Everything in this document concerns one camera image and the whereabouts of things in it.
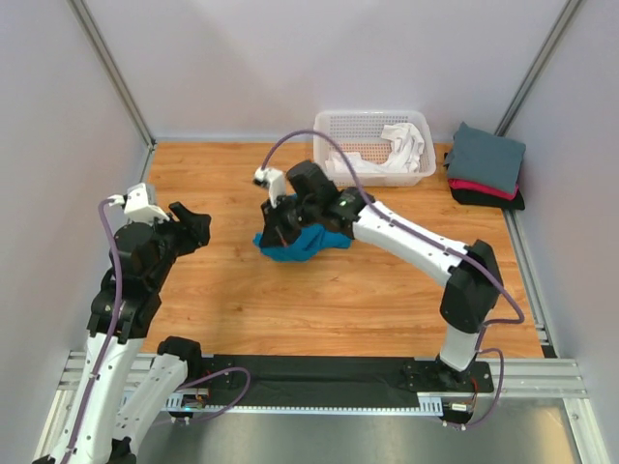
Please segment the grey folded t shirt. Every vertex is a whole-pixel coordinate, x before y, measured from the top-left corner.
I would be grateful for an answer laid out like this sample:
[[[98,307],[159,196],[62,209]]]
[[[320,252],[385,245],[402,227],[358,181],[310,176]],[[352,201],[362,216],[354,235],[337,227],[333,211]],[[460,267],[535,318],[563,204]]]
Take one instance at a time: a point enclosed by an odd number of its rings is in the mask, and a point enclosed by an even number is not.
[[[445,157],[447,177],[514,193],[526,145],[462,122]]]

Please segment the pink folded t shirt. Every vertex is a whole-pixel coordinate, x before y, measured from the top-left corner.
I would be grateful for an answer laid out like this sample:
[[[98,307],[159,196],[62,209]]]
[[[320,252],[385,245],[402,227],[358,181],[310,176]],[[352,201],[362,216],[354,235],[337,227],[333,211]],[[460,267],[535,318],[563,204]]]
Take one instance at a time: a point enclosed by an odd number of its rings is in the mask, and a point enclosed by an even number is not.
[[[486,186],[486,185],[475,183],[472,181],[461,180],[461,179],[449,179],[448,185],[451,189],[475,191],[478,193],[491,195],[491,196],[502,198],[505,200],[513,200],[516,198],[516,195],[518,194],[518,186],[515,186],[511,191],[504,191],[498,188]]]

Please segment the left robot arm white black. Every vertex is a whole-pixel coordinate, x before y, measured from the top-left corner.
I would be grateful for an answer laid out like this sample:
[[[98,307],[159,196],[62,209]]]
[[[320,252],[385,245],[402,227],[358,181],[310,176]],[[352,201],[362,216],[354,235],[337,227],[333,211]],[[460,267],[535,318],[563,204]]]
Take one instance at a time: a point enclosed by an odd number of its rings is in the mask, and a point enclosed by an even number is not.
[[[91,304],[86,358],[72,409],[42,463],[134,463],[164,402],[203,376],[199,343],[170,336],[130,399],[122,399],[171,268],[178,258],[209,244],[211,216],[180,202],[167,211],[151,200],[136,206],[124,196],[102,201],[99,215],[111,267]]]

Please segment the black folded t shirt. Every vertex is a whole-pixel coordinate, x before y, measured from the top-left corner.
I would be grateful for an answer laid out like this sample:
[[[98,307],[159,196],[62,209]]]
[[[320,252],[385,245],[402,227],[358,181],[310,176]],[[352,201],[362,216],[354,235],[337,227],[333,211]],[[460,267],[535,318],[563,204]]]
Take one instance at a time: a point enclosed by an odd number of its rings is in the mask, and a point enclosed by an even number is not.
[[[475,190],[451,188],[451,195],[461,205],[499,208],[507,211],[525,210],[524,199],[520,192],[513,199],[505,199]]]

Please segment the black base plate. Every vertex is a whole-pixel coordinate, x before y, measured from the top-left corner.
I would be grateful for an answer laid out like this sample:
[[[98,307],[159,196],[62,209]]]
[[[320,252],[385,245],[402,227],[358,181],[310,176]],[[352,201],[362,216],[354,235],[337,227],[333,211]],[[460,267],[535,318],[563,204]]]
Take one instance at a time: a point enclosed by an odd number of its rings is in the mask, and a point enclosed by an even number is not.
[[[476,363],[463,374],[449,374],[437,360],[433,360],[432,364],[422,367],[421,379],[438,388],[440,393],[470,396],[481,392],[478,379],[471,374]],[[202,366],[190,378],[195,380],[215,372],[208,371],[202,360]],[[337,373],[327,367],[316,374],[290,377],[271,374],[257,380],[251,376],[249,390],[239,404],[252,407],[403,408],[417,406],[419,399],[412,387],[412,378],[400,372],[372,374],[363,379],[348,370]]]

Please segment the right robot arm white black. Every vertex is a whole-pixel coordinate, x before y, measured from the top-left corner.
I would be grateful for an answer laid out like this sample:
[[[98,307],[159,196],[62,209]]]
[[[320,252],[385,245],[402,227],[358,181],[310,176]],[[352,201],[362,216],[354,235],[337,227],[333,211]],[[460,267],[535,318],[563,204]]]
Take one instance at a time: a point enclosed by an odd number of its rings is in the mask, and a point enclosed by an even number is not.
[[[261,206],[262,246],[290,247],[303,229],[318,224],[379,247],[433,278],[443,289],[439,312],[447,329],[428,377],[451,391],[468,382],[484,323],[502,285],[489,244],[467,245],[431,233],[360,188],[338,188],[309,160],[287,172],[259,167],[253,181],[268,192]]]

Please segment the right aluminium frame post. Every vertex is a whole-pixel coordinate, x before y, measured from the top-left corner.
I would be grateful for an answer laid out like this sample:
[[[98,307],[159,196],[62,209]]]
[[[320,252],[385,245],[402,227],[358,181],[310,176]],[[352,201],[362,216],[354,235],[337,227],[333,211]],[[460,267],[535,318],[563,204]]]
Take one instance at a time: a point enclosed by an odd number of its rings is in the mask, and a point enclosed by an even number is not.
[[[552,23],[538,52],[516,88],[516,92],[494,131],[495,135],[507,135],[517,115],[525,105],[533,88],[543,75],[546,66],[584,4],[585,1],[583,0],[568,0],[564,2],[559,15]]]

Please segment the aluminium frame post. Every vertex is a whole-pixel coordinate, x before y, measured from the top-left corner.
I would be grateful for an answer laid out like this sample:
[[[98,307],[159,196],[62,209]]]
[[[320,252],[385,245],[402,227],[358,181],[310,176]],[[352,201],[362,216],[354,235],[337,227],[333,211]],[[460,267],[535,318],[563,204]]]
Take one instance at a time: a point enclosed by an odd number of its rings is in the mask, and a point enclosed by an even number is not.
[[[517,115],[525,105],[533,88],[543,75],[546,66],[584,4],[585,1],[583,0],[568,0],[564,2],[559,15],[552,23],[538,52],[516,88],[516,92],[494,131],[495,135],[507,135]]]
[[[103,33],[88,7],[87,2],[83,0],[68,0],[67,3],[73,11],[88,42],[93,47],[105,74],[128,112],[141,139],[148,148],[153,148],[156,145],[156,139],[150,131],[142,112],[138,108],[132,92],[122,76],[116,60],[112,56],[106,40],[103,37]]]

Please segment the white t shirt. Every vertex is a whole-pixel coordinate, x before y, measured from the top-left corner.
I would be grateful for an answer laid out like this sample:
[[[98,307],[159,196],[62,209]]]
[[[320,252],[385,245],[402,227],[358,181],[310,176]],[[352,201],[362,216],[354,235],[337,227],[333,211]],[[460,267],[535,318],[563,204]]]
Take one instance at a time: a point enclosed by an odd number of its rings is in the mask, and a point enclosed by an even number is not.
[[[380,138],[389,141],[391,147],[391,152],[382,163],[363,159],[360,152],[344,153],[357,174],[402,174],[419,167],[425,140],[415,125],[384,125]]]

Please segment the blue t shirt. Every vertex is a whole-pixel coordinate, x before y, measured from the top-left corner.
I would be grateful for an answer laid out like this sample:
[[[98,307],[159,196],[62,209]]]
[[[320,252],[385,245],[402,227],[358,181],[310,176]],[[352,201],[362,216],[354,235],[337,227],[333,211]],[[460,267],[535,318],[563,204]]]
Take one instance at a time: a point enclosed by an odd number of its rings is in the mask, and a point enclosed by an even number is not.
[[[252,243],[261,254],[278,263],[307,262],[325,249],[348,249],[352,240],[341,233],[328,231],[324,226],[315,224],[304,228],[300,237],[289,246],[266,247],[260,244],[262,234],[254,236]]]

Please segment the white plastic basket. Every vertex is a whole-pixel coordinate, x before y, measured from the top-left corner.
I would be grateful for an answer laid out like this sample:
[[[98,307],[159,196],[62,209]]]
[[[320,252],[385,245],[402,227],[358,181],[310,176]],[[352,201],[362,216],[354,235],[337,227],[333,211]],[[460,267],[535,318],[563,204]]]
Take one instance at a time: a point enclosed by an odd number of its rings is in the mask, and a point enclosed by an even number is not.
[[[357,174],[366,187],[412,187],[434,174],[436,156],[425,116],[414,110],[328,110],[318,113],[314,128],[332,138],[344,152],[360,152],[364,160],[384,162],[390,142],[380,138],[384,125],[411,123],[425,140],[420,165],[402,174]]]

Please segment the left aluminium frame post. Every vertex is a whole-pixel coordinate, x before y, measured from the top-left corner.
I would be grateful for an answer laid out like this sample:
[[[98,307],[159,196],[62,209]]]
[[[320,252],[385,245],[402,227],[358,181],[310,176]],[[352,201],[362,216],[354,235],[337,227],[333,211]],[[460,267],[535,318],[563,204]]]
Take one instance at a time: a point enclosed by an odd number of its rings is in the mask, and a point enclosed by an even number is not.
[[[103,33],[88,7],[87,2],[83,0],[68,0],[67,3],[73,11],[88,42],[93,47],[105,74],[128,112],[141,139],[148,148],[153,148],[156,145],[156,139],[150,131],[142,112],[138,108],[132,92],[122,76],[116,60],[112,56],[106,40],[103,37]]]

